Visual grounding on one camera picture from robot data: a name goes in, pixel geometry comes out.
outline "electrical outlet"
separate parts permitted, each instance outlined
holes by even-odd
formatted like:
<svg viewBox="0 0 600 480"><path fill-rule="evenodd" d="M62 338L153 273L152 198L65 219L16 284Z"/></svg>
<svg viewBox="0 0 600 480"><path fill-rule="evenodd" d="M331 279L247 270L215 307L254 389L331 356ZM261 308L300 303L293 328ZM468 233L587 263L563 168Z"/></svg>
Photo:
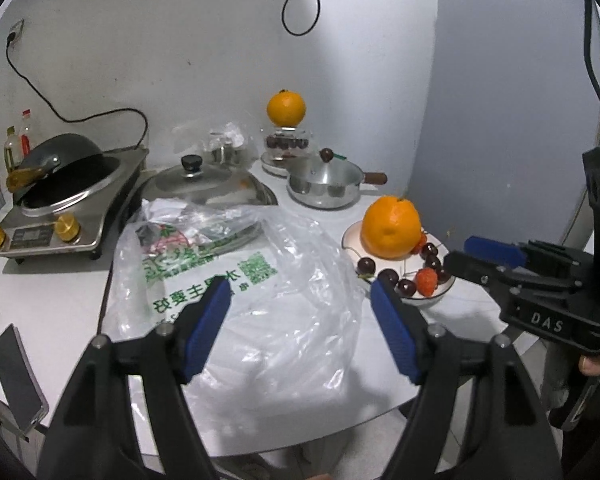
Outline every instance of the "electrical outlet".
<svg viewBox="0 0 600 480"><path fill-rule="evenodd" d="M11 44L14 44L16 41L18 41L20 39L20 37L22 36L23 27L24 27L24 20L20 20L18 23L16 23L15 25L13 25L13 27L11 27L9 29L9 34L11 34L12 32L14 32L16 34L16 37L13 38L13 41L11 41Z"/></svg>

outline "bottle with red cap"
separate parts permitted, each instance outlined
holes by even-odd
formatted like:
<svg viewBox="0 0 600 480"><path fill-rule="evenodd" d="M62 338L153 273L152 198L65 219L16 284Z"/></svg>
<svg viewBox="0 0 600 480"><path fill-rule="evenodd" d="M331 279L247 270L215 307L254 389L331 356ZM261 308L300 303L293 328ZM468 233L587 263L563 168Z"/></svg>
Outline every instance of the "bottle with red cap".
<svg viewBox="0 0 600 480"><path fill-rule="evenodd" d="M24 110L22 113L22 124L18 133L22 144L22 154L29 155L29 152L35 145L35 134L33 132L33 124L31 120L31 110Z"/></svg>

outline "floor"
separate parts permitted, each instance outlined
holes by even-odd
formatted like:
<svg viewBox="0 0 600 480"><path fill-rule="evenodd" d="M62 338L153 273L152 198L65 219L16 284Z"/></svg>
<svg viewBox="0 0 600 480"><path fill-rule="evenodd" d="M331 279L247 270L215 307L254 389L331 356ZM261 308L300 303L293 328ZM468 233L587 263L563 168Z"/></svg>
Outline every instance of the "floor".
<svg viewBox="0 0 600 480"><path fill-rule="evenodd" d="M542 369L546 349L536 342L522 356L529 374L537 388L542 380ZM439 469L448 468L456 462L459 443L464 434L467 409L470 398L470 384L458 389L456 408L450 432ZM13 452L21 457L27 468L35 474L38 457L44 437L32 431L26 442L9 431L8 421L13 423L11 413L0 403L0 420L7 421L1 427L2 436ZM239 457L231 461L221 461L229 471L237 472L236 477L248 480L303 480L315 474L330 472L334 480L374 480L382 474L395 446L404 431L406 420L398 410L393 410L362 426L327 437L304 446L273 451L253 457ZM561 436L555 433L558 448ZM156 460L148 460L148 465Z"/></svg>

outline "black lid knob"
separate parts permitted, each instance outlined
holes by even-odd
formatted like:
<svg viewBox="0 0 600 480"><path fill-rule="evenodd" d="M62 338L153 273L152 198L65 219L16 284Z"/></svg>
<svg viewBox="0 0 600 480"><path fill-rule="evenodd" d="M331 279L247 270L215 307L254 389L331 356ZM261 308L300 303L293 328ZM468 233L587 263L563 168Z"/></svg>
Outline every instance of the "black lid knob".
<svg viewBox="0 0 600 480"><path fill-rule="evenodd" d="M188 173L197 173L202 166L202 157L199 155L185 155L180 159L180 163Z"/></svg>

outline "smartphone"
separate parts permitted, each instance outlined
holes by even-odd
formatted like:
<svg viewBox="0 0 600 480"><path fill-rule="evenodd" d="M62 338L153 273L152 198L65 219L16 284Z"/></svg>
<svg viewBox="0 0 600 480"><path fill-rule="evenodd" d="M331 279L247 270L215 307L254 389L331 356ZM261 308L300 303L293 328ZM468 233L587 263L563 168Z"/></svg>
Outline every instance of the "smartphone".
<svg viewBox="0 0 600 480"><path fill-rule="evenodd" d="M29 433L49 412L49 406L12 324L0 335L0 383L16 424L22 433Z"/></svg>

